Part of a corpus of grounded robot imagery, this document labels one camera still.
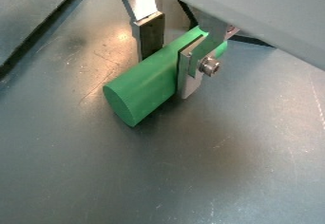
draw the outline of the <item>gray panel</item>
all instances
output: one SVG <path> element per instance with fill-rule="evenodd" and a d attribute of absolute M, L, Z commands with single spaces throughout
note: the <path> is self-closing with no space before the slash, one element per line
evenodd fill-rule
<path fill-rule="evenodd" d="M 101 92 L 137 62 L 128 22 L 120 0 L 84 0 L 0 82 L 0 223 L 322 224 L 325 72 L 230 42 L 132 129 Z"/>
<path fill-rule="evenodd" d="M 62 0 L 0 0 L 0 65 Z"/>
<path fill-rule="evenodd" d="M 325 0 L 183 0 L 325 69 Z"/>

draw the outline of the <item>screw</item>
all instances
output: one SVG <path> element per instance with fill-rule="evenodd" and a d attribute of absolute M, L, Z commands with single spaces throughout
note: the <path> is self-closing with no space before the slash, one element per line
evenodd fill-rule
<path fill-rule="evenodd" d="M 203 72 L 207 76 L 212 76 L 219 69 L 219 62 L 213 57 L 205 57 L 200 61 L 199 71 Z"/>

